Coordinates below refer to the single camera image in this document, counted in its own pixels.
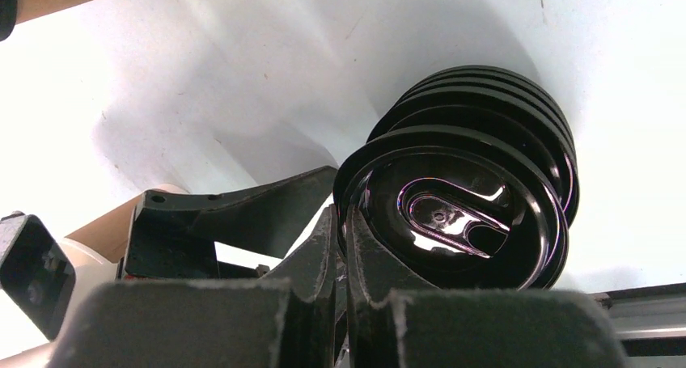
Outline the black plastic cup lid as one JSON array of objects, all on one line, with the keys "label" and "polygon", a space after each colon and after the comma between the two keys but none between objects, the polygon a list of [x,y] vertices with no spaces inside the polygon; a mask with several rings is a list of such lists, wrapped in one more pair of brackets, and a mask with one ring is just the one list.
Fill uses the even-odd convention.
[{"label": "black plastic cup lid", "polygon": [[358,211],[392,255],[441,288],[546,289],[565,266],[569,228],[553,184],[486,133],[385,133],[341,164],[332,194],[343,230]]}]

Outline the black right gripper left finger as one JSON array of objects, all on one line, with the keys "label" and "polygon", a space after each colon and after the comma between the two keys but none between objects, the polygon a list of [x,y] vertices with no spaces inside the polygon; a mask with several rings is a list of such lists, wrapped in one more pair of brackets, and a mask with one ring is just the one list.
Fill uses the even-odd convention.
[{"label": "black right gripper left finger", "polygon": [[310,236],[273,271],[282,281],[272,367],[332,367],[336,326],[337,211],[326,207]]}]

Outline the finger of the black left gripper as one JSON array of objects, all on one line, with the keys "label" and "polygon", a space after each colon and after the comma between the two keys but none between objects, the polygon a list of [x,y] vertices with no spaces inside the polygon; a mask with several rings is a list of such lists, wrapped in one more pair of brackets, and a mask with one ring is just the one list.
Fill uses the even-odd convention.
[{"label": "finger of the black left gripper", "polygon": [[222,265],[216,243],[283,259],[332,191],[337,169],[323,166],[271,184],[218,194],[143,193],[121,261],[124,279],[257,277]]}]

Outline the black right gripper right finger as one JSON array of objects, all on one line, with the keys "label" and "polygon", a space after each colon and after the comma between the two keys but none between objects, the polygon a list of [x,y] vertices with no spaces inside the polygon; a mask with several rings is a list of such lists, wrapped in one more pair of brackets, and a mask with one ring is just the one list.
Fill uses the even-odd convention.
[{"label": "black right gripper right finger", "polygon": [[435,290],[372,233],[359,209],[345,219],[347,320],[352,367],[403,367],[407,330],[396,290]]}]

